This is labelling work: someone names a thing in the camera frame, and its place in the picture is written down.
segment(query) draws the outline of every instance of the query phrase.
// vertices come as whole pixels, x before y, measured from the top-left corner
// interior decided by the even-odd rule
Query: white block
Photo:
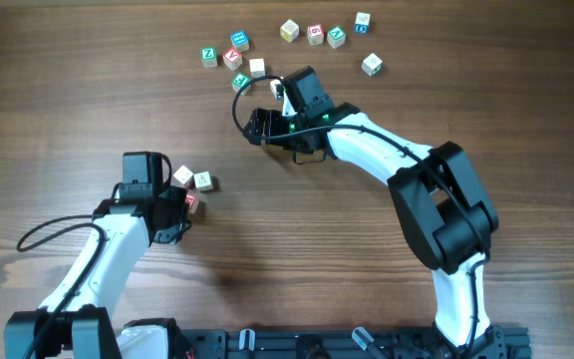
[[[249,60],[249,71],[252,78],[265,76],[265,61],[263,59]]]
[[[198,199],[198,195],[194,193],[188,193],[185,195],[185,203],[189,205],[189,212],[195,214],[196,210],[198,209],[200,200]]]
[[[196,189],[200,191],[213,189],[214,186],[211,183],[211,177],[209,172],[204,172],[194,175],[194,183],[196,184]]]
[[[358,13],[356,15],[356,24],[354,24],[354,31],[361,34],[367,34],[367,32],[369,32],[370,19],[371,14]]]
[[[287,20],[287,22],[280,27],[280,36],[287,40],[287,42],[294,41],[298,37],[299,32],[300,28],[298,24],[291,20]]]
[[[363,70],[369,76],[376,75],[383,67],[383,61],[376,54],[371,54],[363,61]]]
[[[274,98],[278,101],[283,99],[283,92],[282,91],[278,91],[278,86],[281,86],[280,84],[280,80],[272,80],[269,83],[269,88],[271,89],[271,93],[274,94]]]
[[[344,44],[345,39],[347,39],[347,34],[345,34],[345,31],[340,26],[336,26],[327,32],[327,42],[334,49]]]
[[[236,31],[231,34],[231,45],[238,52],[249,50],[249,39],[247,39],[247,34],[244,31]]]
[[[180,169],[174,173],[174,178],[177,179],[185,188],[191,188],[194,183],[194,173],[185,166],[181,166]]]
[[[216,48],[200,49],[200,60],[203,62],[204,67],[218,66],[218,60],[216,60]]]
[[[245,86],[245,84],[247,84],[249,81],[250,79],[247,76],[245,76],[245,74],[238,73],[236,74],[236,76],[234,76],[234,79],[231,81],[231,88],[234,89],[235,92],[238,92],[238,90],[240,90],[240,88]],[[245,90],[243,90],[241,95],[245,95],[247,91],[249,91],[249,86],[245,88]]]
[[[307,28],[307,39],[309,45],[320,45],[325,41],[325,32],[321,24],[312,25]]]
[[[223,54],[223,62],[228,68],[236,70],[242,65],[243,56],[236,49],[231,48]]]

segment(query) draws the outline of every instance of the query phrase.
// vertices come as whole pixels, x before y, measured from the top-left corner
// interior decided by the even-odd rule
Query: cube
[[[280,83],[280,80],[272,80],[269,83],[269,88],[271,89],[271,93],[274,94],[274,98],[280,101],[283,99],[283,86]]]
[[[203,62],[204,67],[218,66],[218,60],[216,60],[216,48],[200,49],[200,60]]]
[[[231,88],[234,89],[235,92],[238,92],[238,90],[240,90],[240,88],[242,88],[243,85],[247,84],[248,82],[249,78],[245,76],[245,74],[238,73],[236,76],[234,76],[234,80],[231,81]],[[244,96],[247,91],[249,91],[249,87],[243,90],[241,95]]]
[[[346,38],[347,36],[340,26],[336,26],[327,33],[327,42],[334,49],[344,44]]]
[[[265,61],[263,59],[249,60],[249,71],[252,78],[265,76]]]
[[[198,199],[198,195],[194,193],[188,193],[185,195],[185,203],[187,203],[189,206],[189,212],[191,214],[195,214],[200,200]]]
[[[383,67],[383,61],[376,54],[371,54],[363,61],[363,70],[369,76],[376,75]]]
[[[325,41],[325,32],[323,31],[323,26],[321,24],[312,25],[307,28],[307,39],[309,40],[309,45],[320,45]]]
[[[185,166],[181,166],[180,169],[174,173],[174,178],[185,188],[191,188],[194,184],[194,174]]]
[[[369,20],[371,19],[371,14],[358,13],[356,15],[356,24],[354,25],[354,31],[361,34],[367,34],[369,31]]]
[[[280,27],[280,36],[289,43],[298,37],[299,32],[300,28],[298,27],[298,24],[291,20],[287,20],[287,22]]]
[[[236,49],[231,48],[223,54],[223,62],[232,70],[238,69],[243,63],[243,56]]]
[[[231,44],[238,52],[249,50],[249,39],[244,31],[237,31],[231,34]]]
[[[196,183],[196,189],[200,191],[214,189],[209,172],[194,175],[194,183]]]

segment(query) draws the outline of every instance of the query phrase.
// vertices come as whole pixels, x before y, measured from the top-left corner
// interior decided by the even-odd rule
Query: wooden table
[[[352,30],[357,11],[372,30]],[[347,43],[279,36],[288,18],[341,25]],[[32,226],[90,213],[121,179],[122,153],[168,154],[219,191],[181,245],[153,245],[113,317],[182,328],[430,325],[431,274],[409,250],[389,192],[360,169],[295,166],[232,124],[234,72],[204,69],[228,35],[241,68],[311,65],[337,103],[417,143],[465,148],[500,218],[484,273],[494,322],[527,326],[538,358],[574,358],[574,7],[512,1],[203,4],[0,10],[0,357],[5,322],[61,281],[86,233],[28,253]],[[375,52],[381,74],[361,62]],[[238,114],[278,108],[267,84]]]

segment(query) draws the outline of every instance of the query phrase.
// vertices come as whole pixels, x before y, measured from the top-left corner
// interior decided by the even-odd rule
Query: wood grain
[[[574,6],[513,1],[186,4],[0,10],[0,357],[15,310],[48,295],[86,234],[28,253],[46,219],[89,213],[150,150],[210,171],[220,191],[179,246],[153,246],[115,326],[175,317],[183,328],[429,325],[431,274],[408,249],[385,187],[339,162],[297,167],[249,146],[231,122],[233,74],[203,69],[229,46],[269,73],[317,71],[337,103],[414,142],[463,146],[500,217],[485,270],[492,320],[530,328],[535,357],[574,358]],[[356,11],[372,32],[351,32]],[[291,18],[349,31],[334,51]],[[383,72],[360,69],[372,52]],[[267,85],[240,103],[277,108]]]

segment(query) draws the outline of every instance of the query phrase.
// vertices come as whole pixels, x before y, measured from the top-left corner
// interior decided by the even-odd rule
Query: tabletop
[[[355,34],[356,12],[372,14]],[[301,34],[279,35],[287,19]],[[302,29],[340,25],[346,43]],[[17,253],[53,217],[91,213],[122,153],[167,154],[218,189],[180,245],[153,245],[113,316],[181,328],[431,325],[431,272],[409,250],[388,189],[340,161],[296,166],[250,146],[231,118],[235,74],[203,68],[245,30],[248,61],[285,76],[312,66],[349,102],[413,142],[464,148],[499,215],[484,270],[491,320],[528,327],[536,358],[574,358],[574,3],[204,3],[0,9],[0,357],[14,311],[59,284],[86,240]],[[384,62],[369,77],[371,53]],[[278,109],[254,85],[238,115]]]

